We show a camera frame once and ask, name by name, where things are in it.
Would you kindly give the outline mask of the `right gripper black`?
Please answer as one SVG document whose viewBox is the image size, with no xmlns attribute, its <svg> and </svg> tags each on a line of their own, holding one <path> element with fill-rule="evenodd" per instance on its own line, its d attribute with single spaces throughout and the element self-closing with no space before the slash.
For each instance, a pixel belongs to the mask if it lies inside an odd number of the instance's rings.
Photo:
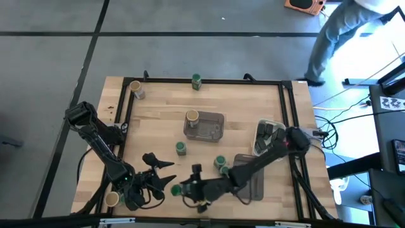
<svg viewBox="0 0 405 228">
<path fill-rule="evenodd" d="M 189 208 L 195 208 L 197 213 L 205 212 L 211 205 L 210 200 L 207 199 L 206 187 L 219 181 L 219 178 L 201 179 L 201 172 L 201 164 L 194 164 L 190 177 L 179 183 L 183 190 L 183 203 Z"/>
</svg>

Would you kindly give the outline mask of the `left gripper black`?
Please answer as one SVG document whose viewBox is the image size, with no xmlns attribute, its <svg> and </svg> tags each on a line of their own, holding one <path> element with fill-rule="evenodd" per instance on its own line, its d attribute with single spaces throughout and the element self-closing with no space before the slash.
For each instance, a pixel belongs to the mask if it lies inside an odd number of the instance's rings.
<svg viewBox="0 0 405 228">
<path fill-rule="evenodd" d="M 177 176 L 170 175 L 160 178 L 157 169 L 172 166 L 174 163 L 171 161 L 158 160 L 154 153 L 145 153 L 142 156 L 142 160 L 146 165 L 150 166 L 150 169 L 138 173 L 140 178 L 139 184 L 143 188 L 149 190 L 156 200 L 162 200 L 164 198 L 164 189 L 166 185 Z"/>
</svg>

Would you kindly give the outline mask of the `gold-lidded glass seasoning jar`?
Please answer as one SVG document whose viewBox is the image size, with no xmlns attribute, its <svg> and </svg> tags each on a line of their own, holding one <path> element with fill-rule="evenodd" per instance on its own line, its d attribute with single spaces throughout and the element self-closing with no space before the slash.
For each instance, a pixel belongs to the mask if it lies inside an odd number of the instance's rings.
<svg viewBox="0 0 405 228">
<path fill-rule="evenodd" d="M 199 112 L 197 110 L 189 110 L 185 117 L 186 123 L 191 129 L 197 128 L 199 124 Z"/>
</svg>

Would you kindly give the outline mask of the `grey translucent plastic bin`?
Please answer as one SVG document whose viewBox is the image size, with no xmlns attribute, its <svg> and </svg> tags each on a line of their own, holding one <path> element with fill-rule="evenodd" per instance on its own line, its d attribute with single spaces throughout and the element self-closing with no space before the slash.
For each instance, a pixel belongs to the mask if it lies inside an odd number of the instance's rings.
<svg viewBox="0 0 405 228">
<path fill-rule="evenodd" d="M 255 156 L 236 154 L 233 166 L 245 165 L 255 159 Z M 264 198 L 264 169 L 256 172 L 247 185 L 238 191 L 237 196 L 244 200 L 261 201 Z"/>
<path fill-rule="evenodd" d="M 221 113 L 206 111 L 199 112 L 199 124 L 197 128 L 191 129 L 186 118 L 184 122 L 184 134 L 187 139 L 217 143 L 223 137 L 225 117 Z"/>
</svg>

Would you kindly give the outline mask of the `white plastic bin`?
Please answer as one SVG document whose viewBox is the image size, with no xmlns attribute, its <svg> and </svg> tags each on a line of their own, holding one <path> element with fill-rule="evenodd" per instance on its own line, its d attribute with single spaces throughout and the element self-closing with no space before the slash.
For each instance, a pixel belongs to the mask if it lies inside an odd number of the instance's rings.
<svg viewBox="0 0 405 228">
<path fill-rule="evenodd" d="M 284 124 L 282 124 L 282 123 L 280 123 L 280 122 L 275 122 L 275 121 L 273 121 L 273 120 L 260 119 L 260 120 L 258 121 L 258 124 L 259 124 L 259 123 L 263 123 L 263 124 L 273 124 L 273 125 L 274 125 L 273 133 L 274 133 L 277 129 L 279 129 L 279 128 L 286 130 L 286 127 L 285 127 Z M 266 135 L 264 135 L 264 136 L 262 137 L 262 138 L 265 140 L 265 143 L 266 143 L 266 145 L 267 145 L 267 149 L 266 149 L 266 151 L 264 151 L 263 153 L 267 152 L 269 149 L 271 149 L 271 148 L 274 146 L 274 144 L 276 144 L 276 143 L 278 142 L 278 141 L 273 141 L 273 140 L 272 140 L 272 135 L 271 135 L 271 136 L 266 136 Z M 257 154 L 257 152 L 255 151 L 255 148 L 254 148 L 254 144 L 255 144 L 256 138 L 257 138 L 257 136 L 256 136 L 256 134 L 255 134 L 255 136 L 254 136 L 254 143 L 253 143 L 253 146 L 252 146 L 252 155 L 254 155 L 254 156 L 261 156 L 263 153 Z"/>
</svg>

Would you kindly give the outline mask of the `beige cup at bottom left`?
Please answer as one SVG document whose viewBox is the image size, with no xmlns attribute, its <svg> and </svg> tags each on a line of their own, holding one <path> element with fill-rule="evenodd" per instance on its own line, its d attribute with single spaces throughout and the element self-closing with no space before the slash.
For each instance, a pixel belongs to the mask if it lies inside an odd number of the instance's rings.
<svg viewBox="0 0 405 228">
<path fill-rule="evenodd" d="M 120 204 L 120 195 L 115 192 L 109 192 L 104 199 L 106 206 L 108 207 L 115 207 Z"/>
</svg>

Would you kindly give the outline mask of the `beige cup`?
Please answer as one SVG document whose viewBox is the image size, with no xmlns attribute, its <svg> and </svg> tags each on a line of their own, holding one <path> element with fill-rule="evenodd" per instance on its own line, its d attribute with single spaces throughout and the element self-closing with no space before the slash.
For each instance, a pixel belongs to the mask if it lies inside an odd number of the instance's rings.
<svg viewBox="0 0 405 228">
<path fill-rule="evenodd" d="M 144 99 L 146 97 L 143 86 L 139 81 L 137 81 L 137 80 L 132 81 L 130 83 L 129 87 L 137 99 Z"/>
<path fill-rule="evenodd" d="M 108 207 L 115 207 L 120 204 L 120 195 L 115 192 L 109 192 L 104 199 L 106 206 Z"/>
</svg>

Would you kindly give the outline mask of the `beige cup at top left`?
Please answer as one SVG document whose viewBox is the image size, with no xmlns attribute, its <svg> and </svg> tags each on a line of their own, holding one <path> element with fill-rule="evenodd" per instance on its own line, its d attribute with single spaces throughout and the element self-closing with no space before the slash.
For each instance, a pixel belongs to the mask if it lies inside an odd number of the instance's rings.
<svg viewBox="0 0 405 228">
<path fill-rule="evenodd" d="M 139 81 L 137 81 L 137 80 L 132 81 L 130 83 L 129 87 L 137 99 L 144 99 L 146 97 L 143 86 Z"/>
</svg>

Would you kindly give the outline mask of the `white plastic device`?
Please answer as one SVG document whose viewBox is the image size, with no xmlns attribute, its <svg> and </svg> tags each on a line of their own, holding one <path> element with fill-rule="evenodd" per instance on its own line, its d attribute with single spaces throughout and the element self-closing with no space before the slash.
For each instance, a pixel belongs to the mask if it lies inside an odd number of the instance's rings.
<svg viewBox="0 0 405 228">
<path fill-rule="evenodd" d="M 341 192 L 347 189 L 348 184 L 349 177 L 333 179 L 330 181 L 330 187 L 332 188 L 333 199 L 336 205 L 340 205 L 342 203 Z"/>
</svg>

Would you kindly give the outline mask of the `dark chair base leg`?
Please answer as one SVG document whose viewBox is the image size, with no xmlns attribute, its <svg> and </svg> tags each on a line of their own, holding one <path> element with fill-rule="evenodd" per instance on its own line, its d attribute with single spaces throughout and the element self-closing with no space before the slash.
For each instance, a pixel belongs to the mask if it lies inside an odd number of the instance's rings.
<svg viewBox="0 0 405 228">
<path fill-rule="evenodd" d="M 23 146 L 23 141 L 19 141 L 17 139 L 13 139 L 11 137 L 0 135 L 0 144 L 14 146 L 16 148 L 20 148 Z"/>
</svg>

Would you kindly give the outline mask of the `black desk leg beam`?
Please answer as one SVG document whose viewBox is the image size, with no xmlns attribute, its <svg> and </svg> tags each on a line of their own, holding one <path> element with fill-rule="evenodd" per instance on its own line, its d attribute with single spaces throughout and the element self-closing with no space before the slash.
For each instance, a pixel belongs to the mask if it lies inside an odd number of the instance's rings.
<svg viewBox="0 0 405 228">
<path fill-rule="evenodd" d="M 369 169 L 382 169 L 380 153 L 373 153 L 361 158 L 331 166 L 327 168 L 330 180 L 361 174 Z"/>
</svg>

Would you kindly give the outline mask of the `dark grey desk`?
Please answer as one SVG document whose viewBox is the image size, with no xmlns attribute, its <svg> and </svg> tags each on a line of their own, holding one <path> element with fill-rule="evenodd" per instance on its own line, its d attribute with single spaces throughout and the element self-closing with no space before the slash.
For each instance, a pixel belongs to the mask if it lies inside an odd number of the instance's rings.
<svg viewBox="0 0 405 228">
<path fill-rule="evenodd" d="M 392 140 L 405 141 L 405 111 L 384 110 L 380 107 L 380 96 L 386 96 L 379 85 L 369 86 L 371 107 L 375 113 L 374 121 L 381 156 L 382 168 L 396 173 Z M 405 91 L 401 91 L 392 98 L 405 99 Z"/>
<path fill-rule="evenodd" d="M 392 199 L 405 208 L 405 176 L 370 169 L 369 180 L 376 225 L 379 227 L 400 228 L 385 211 L 383 200 Z"/>
</svg>

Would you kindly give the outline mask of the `black floor stand bar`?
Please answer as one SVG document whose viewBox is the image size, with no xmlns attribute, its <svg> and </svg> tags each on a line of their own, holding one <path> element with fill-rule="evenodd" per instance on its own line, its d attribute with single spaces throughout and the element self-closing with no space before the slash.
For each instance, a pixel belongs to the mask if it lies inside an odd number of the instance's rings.
<svg viewBox="0 0 405 228">
<path fill-rule="evenodd" d="M 347 78 L 342 81 L 343 86 L 372 86 L 378 84 L 378 79 L 351 79 Z"/>
</svg>

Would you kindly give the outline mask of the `person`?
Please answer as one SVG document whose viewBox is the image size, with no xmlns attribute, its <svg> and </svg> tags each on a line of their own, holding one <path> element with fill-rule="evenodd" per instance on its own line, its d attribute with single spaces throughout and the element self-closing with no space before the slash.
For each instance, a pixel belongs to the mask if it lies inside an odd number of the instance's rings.
<svg viewBox="0 0 405 228">
<path fill-rule="evenodd" d="M 308 67 L 299 80 L 309 86 L 323 86 L 322 75 L 335 53 L 363 25 L 383 18 L 402 3 L 405 4 L 405 0 L 342 0 L 319 31 Z"/>
</svg>

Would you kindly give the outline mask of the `orange box with black disc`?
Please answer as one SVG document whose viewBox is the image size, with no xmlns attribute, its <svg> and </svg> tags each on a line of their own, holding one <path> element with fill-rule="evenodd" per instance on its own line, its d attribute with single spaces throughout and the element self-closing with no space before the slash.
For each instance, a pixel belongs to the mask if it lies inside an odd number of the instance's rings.
<svg viewBox="0 0 405 228">
<path fill-rule="evenodd" d="M 284 6 L 316 16 L 325 8 L 325 3 L 326 0 L 285 0 Z"/>
</svg>

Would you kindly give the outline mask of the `black smartphone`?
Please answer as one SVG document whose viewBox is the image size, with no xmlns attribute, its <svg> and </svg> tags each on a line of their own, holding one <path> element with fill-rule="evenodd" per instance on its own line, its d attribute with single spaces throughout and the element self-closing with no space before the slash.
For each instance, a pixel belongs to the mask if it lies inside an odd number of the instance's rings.
<svg viewBox="0 0 405 228">
<path fill-rule="evenodd" d="M 392 140 L 395 167 L 399 175 L 405 176 L 405 141 Z"/>
</svg>

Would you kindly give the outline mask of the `white sheet black marks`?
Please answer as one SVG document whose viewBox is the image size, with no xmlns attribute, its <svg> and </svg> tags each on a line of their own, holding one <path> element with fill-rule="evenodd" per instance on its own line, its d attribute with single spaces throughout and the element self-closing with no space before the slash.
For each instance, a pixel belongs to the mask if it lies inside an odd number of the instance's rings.
<svg viewBox="0 0 405 228">
<path fill-rule="evenodd" d="M 384 110 L 405 111 L 405 99 L 380 96 L 380 107 Z"/>
</svg>

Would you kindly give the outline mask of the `black monitor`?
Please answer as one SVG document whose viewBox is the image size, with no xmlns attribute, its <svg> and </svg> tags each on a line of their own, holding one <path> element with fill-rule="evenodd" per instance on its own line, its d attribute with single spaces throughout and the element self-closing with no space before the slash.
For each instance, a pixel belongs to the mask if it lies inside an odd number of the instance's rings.
<svg viewBox="0 0 405 228">
<path fill-rule="evenodd" d="M 392 96 L 405 89 L 405 61 L 377 81 L 385 95 Z"/>
</svg>

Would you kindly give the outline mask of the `silver metal bracket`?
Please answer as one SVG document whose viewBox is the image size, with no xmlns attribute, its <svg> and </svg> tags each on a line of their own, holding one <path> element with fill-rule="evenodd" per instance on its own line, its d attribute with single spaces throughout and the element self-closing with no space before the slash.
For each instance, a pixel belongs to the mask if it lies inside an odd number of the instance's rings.
<svg viewBox="0 0 405 228">
<path fill-rule="evenodd" d="M 275 227 L 282 228 L 312 228 L 311 224 L 300 223 L 300 222 L 286 222 L 286 221 L 275 221 Z"/>
<path fill-rule="evenodd" d="M 113 225 L 113 224 L 129 224 L 135 223 L 136 218 L 129 217 L 129 218 L 102 218 L 99 221 L 99 225 Z"/>
</svg>

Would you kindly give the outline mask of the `black aluminium table frame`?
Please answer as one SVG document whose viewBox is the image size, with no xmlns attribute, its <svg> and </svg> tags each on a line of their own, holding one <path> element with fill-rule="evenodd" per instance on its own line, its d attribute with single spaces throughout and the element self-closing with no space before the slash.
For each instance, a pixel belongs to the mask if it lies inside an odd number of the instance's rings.
<svg viewBox="0 0 405 228">
<path fill-rule="evenodd" d="M 315 124 L 309 89 L 304 82 L 205 79 L 201 90 L 195 91 L 189 79 L 148 77 L 142 79 L 145 99 L 134 101 L 128 86 L 130 81 L 128 77 L 107 77 L 97 114 L 107 124 L 128 123 L 126 145 L 116 148 L 115 152 L 136 170 L 144 168 L 142 155 L 153 152 L 158 158 L 172 162 L 171 167 L 163 170 L 163 175 L 173 175 L 176 180 L 187 178 L 195 163 L 202 165 L 204 178 L 213 178 L 216 155 L 231 159 L 239 153 L 250 153 L 260 118 L 307 127 Z M 187 155 L 180 158 L 174 146 L 184 139 L 185 113 L 191 109 L 222 113 L 225 133 L 218 143 L 187 141 Z M 61 217 L 2 220 L 0 228 L 78 228 L 118 220 L 154 223 L 161 227 L 167 224 L 273 226 L 281 223 L 350 228 L 350 224 L 338 220 L 310 219 L 308 204 L 303 202 L 302 210 L 298 210 L 295 198 L 289 161 L 283 159 L 265 169 L 264 199 L 248 206 L 227 194 L 208 211 L 198 214 L 180 198 L 167 196 L 162 205 L 152 210 L 131 212 L 124 206 L 103 207 L 100 213 L 90 215 L 73 213 Z"/>
</svg>

